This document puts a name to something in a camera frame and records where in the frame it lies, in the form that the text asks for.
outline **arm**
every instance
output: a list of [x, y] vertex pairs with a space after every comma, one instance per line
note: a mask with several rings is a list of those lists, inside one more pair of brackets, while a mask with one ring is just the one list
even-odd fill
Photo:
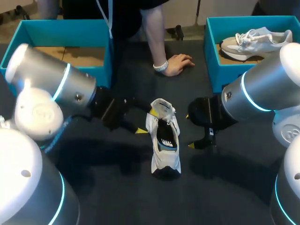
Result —
[[42, 20], [57, 19], [60, 2], [59, 0], [38, 0], [38, 12]]
[[[167, 61], [165, 55], [165, 26], [162, 5], [148, 10], [141, 10], [141, 14], [154, 66], [159, 67]], [[191, 59], [190, 56], [183, 54], [174, 55], [168, 60], [169, 66], [163, 71], [163, 74], [166, 76], [178, 75], [183, 70], [183, 67], [194, 65], [190, 61]]]

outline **blue cardboard box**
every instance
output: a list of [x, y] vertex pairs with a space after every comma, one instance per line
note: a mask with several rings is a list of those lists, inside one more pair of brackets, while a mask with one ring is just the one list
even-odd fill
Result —
[[214, 93], [222, 92], [222, 86], [233, 82], [256, 64], [220, 63], [216, 44], [236, 33], [266, 27], [272, 32], [292, 31], [293, 42], [300, 43], [300, 23], [295, 16], [237, 16], [209, 17], [206, 20], [204, 55]]
[[8, 62], [16, 48], [26, 43], [32, 47], [105, 48], [102, 67], [77, 67], [97, 80], [98, 86], [110, 88], [113, 44], [104, 20], [24, 20], [21, 21], [0, 64], [5, 75]]

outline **black shirt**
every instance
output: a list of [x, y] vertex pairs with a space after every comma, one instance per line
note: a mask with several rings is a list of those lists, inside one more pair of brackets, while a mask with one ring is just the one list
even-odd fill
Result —
[[[133, 36], [141, 27], [140, 9], [155, 8], [168, 0], [113, 0], [112, 35], [114, 39]], [[108, 18], [108, 0], [99, 0]], [[64, 19], [102, 19], [96, 0], [63, 0]]]

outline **shoe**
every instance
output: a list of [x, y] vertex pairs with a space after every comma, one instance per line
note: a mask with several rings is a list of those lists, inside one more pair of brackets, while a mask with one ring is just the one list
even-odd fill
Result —
[[221, 50], [231, 58], [245, 61], [252, 56], [267, 57], [274, 51], [293, 41], [290, 30], [284, 33], [271, 32], [267, 28], [249, 30], [246, 34], [236, 34], [220, 43]]
[[151, 172], [168, 166], [181, 173], [178, 139], [180, 130], [175, 109], [161, 98], [154, 100], [151, 106], [157, 114], [157, 117], [147, 114], [146, 118], [146, 128], [153, 142]]

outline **white watch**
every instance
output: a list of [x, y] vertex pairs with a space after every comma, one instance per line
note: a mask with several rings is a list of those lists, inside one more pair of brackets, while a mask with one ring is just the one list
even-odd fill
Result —
[[162, 72], [162, 71], [164, 71], [165, 69], [167, 69], [168, 65], [169, 65], [169, 62], [168, 62], [168, 60], [167, 60], [163, 65], [161, 65], [161, 66], [159, 66], [159, 67], [156, 67], [156, 66], [153, 64], [153, 68], [154, 68], [156, 71], [158, 71], [158, 72]]

